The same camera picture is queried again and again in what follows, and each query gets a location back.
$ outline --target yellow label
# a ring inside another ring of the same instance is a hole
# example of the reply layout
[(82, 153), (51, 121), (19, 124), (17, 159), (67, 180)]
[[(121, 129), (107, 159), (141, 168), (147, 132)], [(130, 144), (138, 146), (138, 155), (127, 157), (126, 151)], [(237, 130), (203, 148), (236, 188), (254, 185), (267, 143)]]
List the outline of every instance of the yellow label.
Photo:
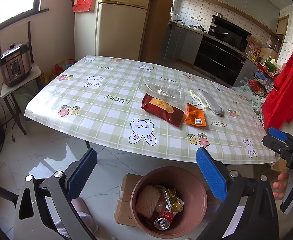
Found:
[(155, 106), (158, 106), (162, 109), (164, 109), (165, 111), (167, 111), (168, 113), (173, 113), (173, 107), (170, 106), (169, 104), (167, 104), (166, 102), (164, 102), (163, 100), (157, 99), (157, 98), (152, 98), (150, 100), (150, 104), (153, 104)]

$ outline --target gold foil wrapper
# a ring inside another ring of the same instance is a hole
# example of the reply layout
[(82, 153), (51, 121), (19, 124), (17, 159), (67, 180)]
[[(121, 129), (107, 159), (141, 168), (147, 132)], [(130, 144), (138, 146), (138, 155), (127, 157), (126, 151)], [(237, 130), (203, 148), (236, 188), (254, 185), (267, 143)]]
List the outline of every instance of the gold foil wrapper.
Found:
[(176, 189), (167, 189), (168, 198), (171, 203), (171, 211), (173, 212), (181, 212), (183, 211), (183, 206), (180, 203), (180, 199), (176, 194)]

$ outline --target blue gripper pad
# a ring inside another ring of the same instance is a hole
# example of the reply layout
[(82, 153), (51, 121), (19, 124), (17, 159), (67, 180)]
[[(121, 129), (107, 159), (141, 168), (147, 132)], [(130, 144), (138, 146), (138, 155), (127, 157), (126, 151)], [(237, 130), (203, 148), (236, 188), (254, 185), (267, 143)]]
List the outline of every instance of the blue gripper pad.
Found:
[(269, 134), (272, 135), (273, 137), (281, 140), (282, 142), (285, 142), (288, 140), (286, 133), (283, 133), (282, 131), (277, 130), (273, 127), (269, 128)]
[(227, 196), (226, 181), (204, 149), (196, 151), (196, 162), (213, 195), (223, 202)]
[(97, 164), (97, 152), (92, 151), (82, 160), (67, 182), (67, 197), (71, 201), (79, 197), (83, 187)]

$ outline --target red apron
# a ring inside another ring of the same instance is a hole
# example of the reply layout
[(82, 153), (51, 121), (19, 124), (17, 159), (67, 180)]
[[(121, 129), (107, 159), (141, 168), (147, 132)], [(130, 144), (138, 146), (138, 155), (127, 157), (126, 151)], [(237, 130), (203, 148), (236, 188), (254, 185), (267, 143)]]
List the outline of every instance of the red apron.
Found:
[(293, 54), (274, 81), (266, 101), (262, 105), (264, 127), (280, 129), (283, 122), (293, 120)]

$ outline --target cooker lid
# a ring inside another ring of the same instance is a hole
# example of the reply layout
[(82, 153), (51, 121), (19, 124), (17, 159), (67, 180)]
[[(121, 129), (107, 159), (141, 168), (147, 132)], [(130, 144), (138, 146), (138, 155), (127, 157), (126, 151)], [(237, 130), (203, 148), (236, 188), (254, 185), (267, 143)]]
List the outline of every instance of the cooker lid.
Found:
[(21, 54), (26, 53), (27, 51), (29, 51), (29, 45), (24, 43), (21, 43), (19, 45), (11, 44), (9, 49), (1, 55), (0, 65), (5, 64), (5, 59), (18, 51), (21, 52)]

